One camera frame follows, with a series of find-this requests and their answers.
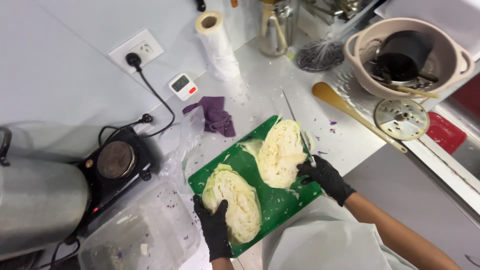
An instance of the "pot handle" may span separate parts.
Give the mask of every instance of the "pot handle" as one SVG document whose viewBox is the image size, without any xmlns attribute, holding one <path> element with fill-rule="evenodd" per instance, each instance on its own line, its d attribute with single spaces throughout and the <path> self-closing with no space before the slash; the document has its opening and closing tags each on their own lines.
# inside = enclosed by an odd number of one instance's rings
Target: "pot handle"
<svg viewBox="0 0 480 270">
<path fill-rule="evenodd" d="M 8 167 L 10 162 L 7 160 L 7 152 L 12 142 L 12 131 L 4 126 L 0 126 L 0 132 L 3 132 L 3 141 L 0 146 L 0 166 Z"/>
<path fill-rule="evenodd" d="M 356 33 L 356 34 L 353 34 L 351 35 L 346 41 L 345 41 L 345 44 L 343 45 L 343 54 L 348 58 L 348 60 L 350 60 L 350 62 L 352 64 L 358 64 L 357 62 L 357 59 L 355 58 L 355 55 L 350 51 L 350 43 L 354 41 L 353 43 L 353 49 L 354 49 L 354 52 L 355 52 L 355 43 L 357 42 L 357 38 L 360 36 L 360 34 L 362 34 L 362 31 Z"/>
<path fill-rule="evenodd" d="M 467 50 L 465 50 L 463 47 L 461 47 L 457 43 L 455 43 L 454 47 L 456 49 L 456 53 L 458 55 L 458 60 L 459 60 L 458 63 L 456 64 L 455 74 L 452 77 L 452 81 L 456 83 L 460 80 L 467 78 L 472 74 L 473 70 L 475 69 L 475 63 L 473 62 L 472 57 L 470 56 L 470 53 Z M 461 70 L 462 62 L 460 61 L 460 59 L 462 58 L 467 63 L 467 69 L 465 70 Z"/>
</svg>

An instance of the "black glove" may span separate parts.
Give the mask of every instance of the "black glove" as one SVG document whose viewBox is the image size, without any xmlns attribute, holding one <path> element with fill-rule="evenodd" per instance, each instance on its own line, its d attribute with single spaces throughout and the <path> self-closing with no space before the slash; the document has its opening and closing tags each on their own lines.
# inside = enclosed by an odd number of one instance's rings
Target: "black glove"
<svg viewBox="0 0 480 270">
<path fill-rule="evenodd" d="M 343 206 L 345 200 L 357 191 L 343 181 L 338 171 L 328 161 L 317 155 L 313 155 L 313 158 L 317 163 L 316 168 L 312 167 L 309 161 L 297 165 L 297 169 L 299 169 L 297 176 L 309 176 L 303 179 L 301 184 L 317 182 L 329 196 L 337 201 L 339 206 Z"/>
<path fill-rule="evenodd" d="M 202 230 L 204 231 L 205 242 L 210 250 L 210 262 L 218 258 L 231 258 L 232 248 L 228 242 L 227 222 L 225 214 L 228 208 L 228 201 L 220 202 L 215 214 L 205 210 L 202 201 L 198 195 L 193 196 L 193 209 L 197 213 Z"/>
</svg>

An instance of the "knife blade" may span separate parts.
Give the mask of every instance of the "knife blade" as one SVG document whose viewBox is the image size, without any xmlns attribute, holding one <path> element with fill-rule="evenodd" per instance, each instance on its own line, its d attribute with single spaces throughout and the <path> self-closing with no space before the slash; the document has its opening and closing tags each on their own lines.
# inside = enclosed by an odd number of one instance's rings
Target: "knife blade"
<svg viewBox="0 0 480 270">
<path fill-rule="evenodd" d="M 283 92 L 283 97 L 285 98 L 285 101 L 287 102 L 288 109 L 290 110 L 290 113 L 292 115 L 293 121 L 296 121 L 297 119 L 295 119 L 295 115 L 293 114 L 293 110 L 292 110 L 292 107 L 290 106 L 290 102 L 288 101 L 287 95 L 285 95 L 285 91 L 282 90 L 282 92 Z M 310 150 L 308 148 L 307 143 L 305 142 L 305 138 L 303 138 L 303 134 L 302 134 L 301 130 L 300 130 L 300 139 L 301 139 L 302 144 L 305 146 L 305 148 L 308 151 L 308 160 L 310 161 L 310 165 L 312 167 L 316 168 L 317 163 L 315 162 L 315 159 L 312 157 L 312 154 L 310 153 Z"/>
</svg>

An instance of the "grater disc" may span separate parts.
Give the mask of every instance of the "grater disc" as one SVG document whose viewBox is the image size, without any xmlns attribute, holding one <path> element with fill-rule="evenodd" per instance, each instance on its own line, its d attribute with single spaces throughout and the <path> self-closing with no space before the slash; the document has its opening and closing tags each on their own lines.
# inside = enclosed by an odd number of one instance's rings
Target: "grater disc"
<svg viewBox="0 0 480 270">
<path fill-rule="evenodd" d="M 414 140 L 430 125 L 430 118 L 420 104 L 410 100 L 383 100 L 373 114 L 375 124 L 398 140 Z"/>
</svg>

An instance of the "white cabbage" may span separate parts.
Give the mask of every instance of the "white cabbage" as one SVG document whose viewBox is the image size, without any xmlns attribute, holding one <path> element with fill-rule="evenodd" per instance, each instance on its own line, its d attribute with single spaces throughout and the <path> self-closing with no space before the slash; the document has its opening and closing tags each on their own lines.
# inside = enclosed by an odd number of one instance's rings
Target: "white cabbage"
<svg viewBox="0 0 480 270">
<path fill-rule="evenodd" d="M 262 223 L 257 192 L 230 165 L 220 163 L 207 179 L 202 200 L 204 207 L 215 213 L 223 199 L 228 201 L 228 240 L 232 244 L 250 242 Z"/>
<path fill-rule="evenodd" d="M 255 157 L 260 177 L 273 188 L 289 188 L 297 177 L 297 164 L 305 161 L 300 137 L 300 124 L 282 120 L 268 132 L 265 141 L 240 143 L 243 150 Z"/>
</svg>

